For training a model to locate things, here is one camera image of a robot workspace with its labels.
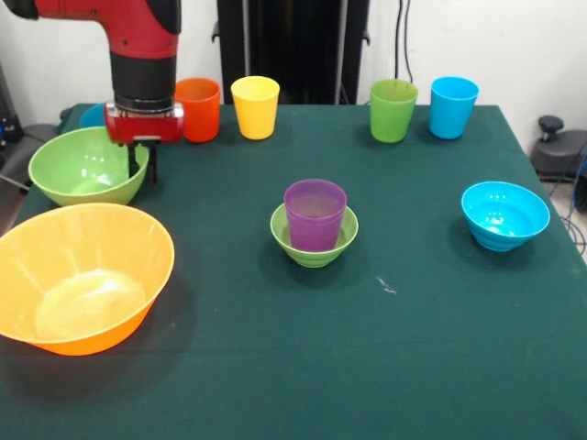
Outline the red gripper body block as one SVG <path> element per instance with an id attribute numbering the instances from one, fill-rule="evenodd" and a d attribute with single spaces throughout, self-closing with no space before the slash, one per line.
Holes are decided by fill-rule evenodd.
<path id="1" fill-rule="evenodd" d="M 180 103 L 175 103 L 170 111 L 153 114 L 129 113 L 114 103 L 106 103 L 104 115 L 108 136 L 117 144 L 172 143 L 183 138 L 185 112 Z"/>

